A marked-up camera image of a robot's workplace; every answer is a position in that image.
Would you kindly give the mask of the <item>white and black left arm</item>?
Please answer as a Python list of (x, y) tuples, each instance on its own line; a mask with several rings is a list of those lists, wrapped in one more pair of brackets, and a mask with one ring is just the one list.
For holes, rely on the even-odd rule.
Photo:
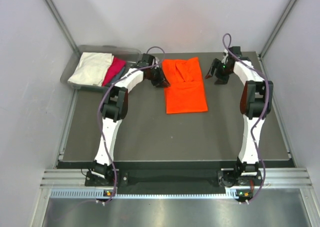
[(149, 80), (156, 88), (170, 86), (155, 56), (144, 53), (133, 67), (120, 79), (107, 85), (99, 104), (97, 114), (101, 139), (87, 179), (97, 181), (98, 185), (111, 186), (117, 183), (114, 160), (114, 148), (118, 130), (129, 109), (129, 93), (144, 80)]

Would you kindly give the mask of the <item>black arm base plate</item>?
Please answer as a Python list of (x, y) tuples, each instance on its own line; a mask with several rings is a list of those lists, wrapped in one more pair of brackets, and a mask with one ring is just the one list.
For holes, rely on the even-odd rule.
[(196, 184), (213, 188), (243, 186), (249, 183), (261, 184), (259, 164), (239, 161), (117, 161), (116, 170), (111, 166), (95, 164), (86, 173), (85, 186), (117, 186), (127, 190), (130, 186), (160, 184), (181, 184), (183, 188)]

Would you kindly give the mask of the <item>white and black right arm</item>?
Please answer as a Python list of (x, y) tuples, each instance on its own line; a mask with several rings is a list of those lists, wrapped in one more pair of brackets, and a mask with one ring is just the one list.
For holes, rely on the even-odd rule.
[(265, 119), (271, 111), (273, 83), (261, 76), (252, 63), (239, 56), (223, 53), (222, 59), (215, 58), (205, 78), (216, 77), (216, 85), (228, 83), (230, 75), (238, 76), (243, 84), (239, 109), (243, 117), (243, 138), (233, 172), (223, 172), (219, 177), (222, 186), (231, 188), (245, 185), (261, 178), (259, 164), (262, 164), (259, 152), (261, 131)]

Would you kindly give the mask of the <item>orange t shirt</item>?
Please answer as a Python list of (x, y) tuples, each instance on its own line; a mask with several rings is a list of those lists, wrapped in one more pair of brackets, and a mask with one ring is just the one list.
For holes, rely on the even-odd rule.
[(198, 57), (187, 60), (166, 59), (162, 70), (170, 83), (164, 89), (167, 114), (203, 113), (208, 111), (205, 86)]

